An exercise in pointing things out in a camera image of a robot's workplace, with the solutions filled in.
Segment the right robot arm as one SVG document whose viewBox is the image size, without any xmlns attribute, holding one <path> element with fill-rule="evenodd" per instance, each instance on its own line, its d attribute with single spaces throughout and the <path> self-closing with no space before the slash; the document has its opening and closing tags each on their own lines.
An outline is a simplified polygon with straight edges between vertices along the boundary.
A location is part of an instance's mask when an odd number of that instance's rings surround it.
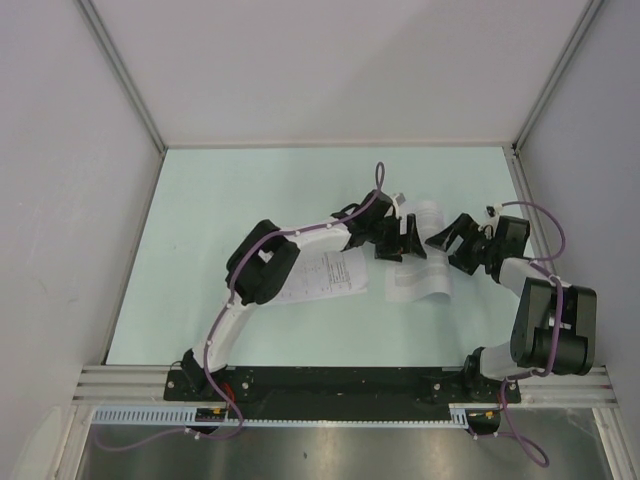
<svg viewBox="0 0 640 480">
<path fill-rule="evenodd" d="M 518 401 L 521 380 L 591 370 L 597 294 L 527 258 L 530 230 L 522 218 L 491 213 L 478 224 L 463 213 L 425 239 L 426 246 L 447 254 L 452 267 L 467 275 L 483 268 L 519 300 L 507 342 L 476 348 L 456 372 L 421 376 L 420 392 L 431 402 Z"/>
</svg>

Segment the text paper sheet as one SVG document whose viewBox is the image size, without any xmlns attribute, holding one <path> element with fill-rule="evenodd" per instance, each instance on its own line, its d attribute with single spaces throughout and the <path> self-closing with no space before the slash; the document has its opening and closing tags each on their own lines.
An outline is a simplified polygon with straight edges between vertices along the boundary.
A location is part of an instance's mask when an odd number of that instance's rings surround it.
<svg viewBox="0 0 640 480">
<path fill-rule="evenodd" d="M 429 247 L 425 241 L 445 228 L 439 205 L 430 200 L 407 201 L 400 207 L 403 214 L 414 214 L 420 244 L 427 258 L 405 256 L 401 263 L 393 262 L 386 269 L 385 297 L 387 301 L 408 303 L 430 295 L 450 297 L 452 279 L 447 255 Z"/>
</svg>

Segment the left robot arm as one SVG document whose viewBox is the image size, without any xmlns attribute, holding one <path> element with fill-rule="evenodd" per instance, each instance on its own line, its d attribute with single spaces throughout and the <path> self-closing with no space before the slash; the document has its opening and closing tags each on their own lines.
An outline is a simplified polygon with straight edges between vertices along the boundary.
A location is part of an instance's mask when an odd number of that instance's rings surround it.
<svg viewBox="0 0 640 480">
<path fill-rule="evenodd" d="M 258 306 L 277 297 L 301 255 L 344 252 L 366 243 L 379 260 L 427 257 L 416 215 L 400 213 L 398 199 L 379 189 L 318 224 L 281 228 L 268 219 L 258 222 L 226 263 L 227 298 L 220 312 L 180 361 L 187 389 L 202 400 L 219 392 L 218 371 L 228 365 L 239 334 Z"/>
</svg>

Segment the table form paper sheet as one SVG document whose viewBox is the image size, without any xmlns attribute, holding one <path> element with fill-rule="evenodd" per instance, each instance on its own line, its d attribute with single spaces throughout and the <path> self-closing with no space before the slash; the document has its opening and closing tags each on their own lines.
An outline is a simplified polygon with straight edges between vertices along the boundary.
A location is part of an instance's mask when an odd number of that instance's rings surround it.
<svg viewBox="0 0 640 480">
<path fill-rule="evenodd" d="M 367 291 L 369 276 L 361 249 L 300 256 L 270 305 L 356 295 Z"/>
</svg>

